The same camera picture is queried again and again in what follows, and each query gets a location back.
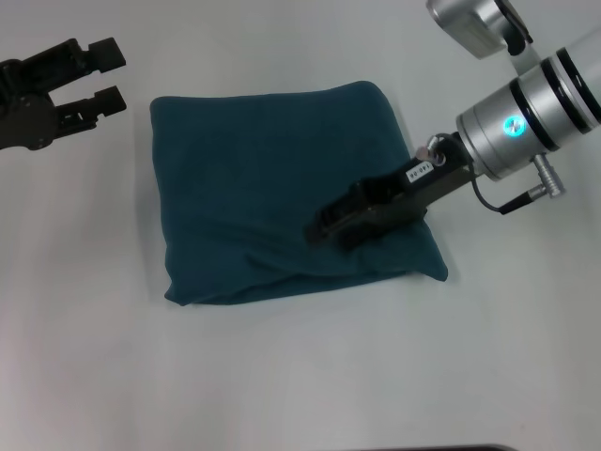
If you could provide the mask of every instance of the black ring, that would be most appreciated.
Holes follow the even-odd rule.
[[[511,93],[514,96],[514,100],[516,101],[517,106],[522,112],[522,115],[528,121],[532,132],[536,135],[538,140],[543,144],[543,146],[545,146],[545,148],[547,148],[547,150],[558,150],[560,147],[557,144],[555,144],[555,142],[553,142],[553,140],[543,127],[543,124],[540,123],[540,121],[534,114],[534,111],[531,109],[530,104],[526,100],[526,96],[524,96],[522,88],[519,85],[519,79],[516,78],[513,82],[511,82],[509,84],[509,89],[511,90]]]
[[[555,97],[557,97],[557,100],[562,104],[563,110],[568,115],[574,126],[579,129],[582,134],[590,132],[591,127],[589,127],[589,124],[586,123],[584,117],[580,115],[580,112],[576,106],[574,106],[572,101],[570,101],[570,98],[567,97],[567,94],[563,89],[562,82],[560,82],[555,70],[553,70],[550,58],[547,58],[541,63],[541,69],[545,74],[545,78],[547,78],[547,82],[553,88]]]
[[[574,86],[578,90],[580,97],[582,97],[586,103],[586,106],[588,106],[589,110],[591,110],[593,113],[594,118],[601,122],[601,105],[599,105],[599,102],[594,97],[589,87],[586,86],[586,83],[580,76],[580,72],[578,72],[578,69],[576,69],[576,66],[574,65],[574,61],[572,61],[570,54],[567,52],[567,50],[565,50],[565,48],[562,48],[559,52],[557,52],[557,57],[560,59],[560,62],[570,77],[570,80],[572,80],[572,83],[574,83]]]

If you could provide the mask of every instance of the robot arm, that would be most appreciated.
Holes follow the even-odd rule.
[[[547,154],[601,123],[601,28],[540,61],[506,0],[429,0],[427,6],[440,27],[474,56],[506,48],[518,77],[460,115],[456,133],[435,135],[404,167],[354,183],[348,194],[320,210],[305,228],[311,244],[335,237],[352,249],[421,218],[432,202],[470,182],[478,199],[501,214],[546,194],[558,197],[565,189]],[[539,184],[499,208],[483,199],[477,177],[504,179],[530,163]]]
[[[127,108],[116,86],[93,99],[54,106],[49,92],[89,75],[125,66],[114,39],[90,44],[83,51],[70,39],[24,61],[0,63],[0,149],[38,150],[54,139],[96,128],[98,115],[106,117]]]

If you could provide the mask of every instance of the blue indicator light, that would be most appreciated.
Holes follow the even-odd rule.
[[[522,116],[507,117],[503,124],[503,130],[505,131],[505,134],[517,138],[526,131],[526,119]]]

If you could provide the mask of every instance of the teal cloth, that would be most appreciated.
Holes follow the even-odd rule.
[[[408,272],[445,280],[424,221],[345,254],[302,228],[354,180],[409,156],[373,84],[150,106],[166,268],[175,303],[234,304],[352,287]]]

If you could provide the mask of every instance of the cable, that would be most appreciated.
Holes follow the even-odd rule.
[[[476,194],[476,197],[478,197],[478,200],[480,201],[480,203],[482,205],[484,205],[486,208],[488,208],[489,210],[495,211],[496,213],[501,213],[500,209],[498,209],[494,205],[491,205],[488,202],[486,202],[486,199],[484,199],[484,197],[482,196],[482,193],[480,193],[480,188],[478,188],[478,182],[476,181],[476,170],[473,167],[473,161],[471,159],[471,155],[468,152],[468,150],[466,149],[466,147],[463,145],[463,143],[449,133],[438,133],[437,137],[442,138],[442,139],[447,139],[447,140],[451,141],[452,143],[454,143],[459,148],[463,149],[463,152],[468,161],[468,168],[470,169],[471,187],[473,188],[473,191]]]

